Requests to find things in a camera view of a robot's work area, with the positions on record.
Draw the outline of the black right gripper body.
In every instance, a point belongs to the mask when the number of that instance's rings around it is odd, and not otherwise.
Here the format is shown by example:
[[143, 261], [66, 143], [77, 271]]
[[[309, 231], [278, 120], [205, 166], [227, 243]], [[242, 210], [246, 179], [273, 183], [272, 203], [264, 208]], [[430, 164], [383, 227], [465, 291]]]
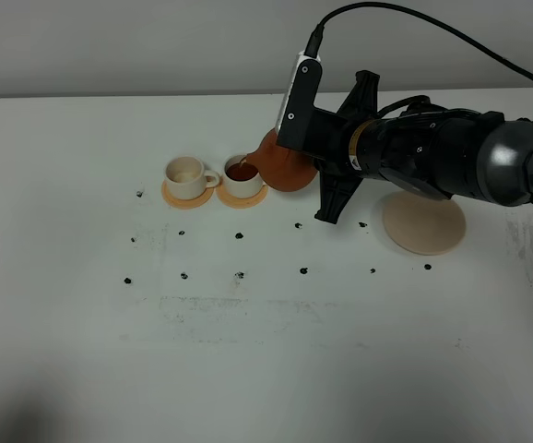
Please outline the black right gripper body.
[[349, 145], [353, 133], [368, 121], [368, 113], [334, 114], [316, 110], [313, 115], [316, 130], [317, 153], [314, 160], [322, 181], [361, 179], [362, 172], [352, 165]]

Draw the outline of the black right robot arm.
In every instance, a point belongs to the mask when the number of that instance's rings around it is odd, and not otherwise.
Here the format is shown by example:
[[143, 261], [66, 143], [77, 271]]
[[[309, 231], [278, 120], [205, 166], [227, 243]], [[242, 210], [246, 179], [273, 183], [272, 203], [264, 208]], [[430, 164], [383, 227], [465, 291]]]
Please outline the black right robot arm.
[[379, 76], [359, 71], [340, 120], [320, 141], [320, 208], [335, 224], [364, 179], [417, 196], [473, 198], [505, 207], [533, 203], [533, 121], [500, 112], [447, 109], [425, 95], [377, 105]]

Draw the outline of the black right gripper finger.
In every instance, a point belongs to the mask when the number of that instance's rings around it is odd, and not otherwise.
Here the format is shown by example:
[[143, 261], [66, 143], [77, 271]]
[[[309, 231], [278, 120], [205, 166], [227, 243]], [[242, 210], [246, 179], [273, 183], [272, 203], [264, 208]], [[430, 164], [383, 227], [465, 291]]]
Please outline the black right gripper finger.
[[378, 116], [380, 76], [368, 70], [355, 73], [355, 84], [337, 115], [346, 120], [374, 119]]
[[320, 208], [314, 217], [330, 224], [336, 224], [341, 212], [357, 191], [362, 179], [358, 176], [319, 175]]

